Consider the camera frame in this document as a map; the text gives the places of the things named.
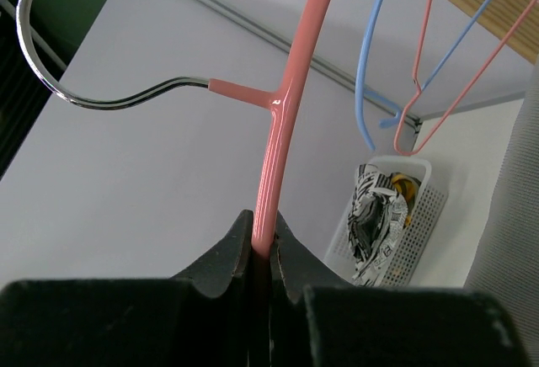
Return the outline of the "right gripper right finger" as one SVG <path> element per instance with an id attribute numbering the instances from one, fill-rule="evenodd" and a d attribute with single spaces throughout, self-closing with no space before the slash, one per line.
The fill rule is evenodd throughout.
<path id="1" fill-rule="evenodd" d="M 273 366 L 529 366 L 492 297 L 356 287 L 302 245 L 282 216 L 271 248 Z"/>

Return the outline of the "pink trouser hanger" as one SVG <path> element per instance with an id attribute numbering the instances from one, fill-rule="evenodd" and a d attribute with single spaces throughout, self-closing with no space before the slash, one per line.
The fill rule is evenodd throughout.
<path id="1" fill-rule="evenodd" d="M 121 110 L 143 104 L 170 90 L 184 86 L 206 88 L 221 96 L 267 109 L 271 126 L 264 154 L 254 212 L 251 245 L 253 288 L 248 341 L 248 362 L 252 366 L 270 363 L 270 249 L 275 238 L 281 186 L 291 137 L 300 108 L 312 56 L 331 0 L 307 0 L 292 41 L 280 86 L 273 92 L 249 88 L 215 78 L 175 77 L 134 95 L 114 100 L 84 98 L 64 88 L 46 69 L 35 49 L 29 24 L 33 0 L 18 0 L 15 22 L 20 48 L 33 73 L 56 96 L 78 107 L 93 110 Z"/>

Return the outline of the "grey trousers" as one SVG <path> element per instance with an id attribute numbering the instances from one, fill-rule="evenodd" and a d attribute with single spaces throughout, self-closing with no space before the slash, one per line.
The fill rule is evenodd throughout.
<path id="1" fill-rule="evenodd" d="M 516 117 L 466 286 L 538 301 L 538 69 Z"/>

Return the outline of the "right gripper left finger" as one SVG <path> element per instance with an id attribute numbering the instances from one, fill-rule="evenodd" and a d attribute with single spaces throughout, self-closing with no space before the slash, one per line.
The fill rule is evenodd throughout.
<path id="1" fill-rule="evenodd" d="M 23 279 L 1 291 L 4 366 L 244 366 L 253 214 L 167 279 Z"/>

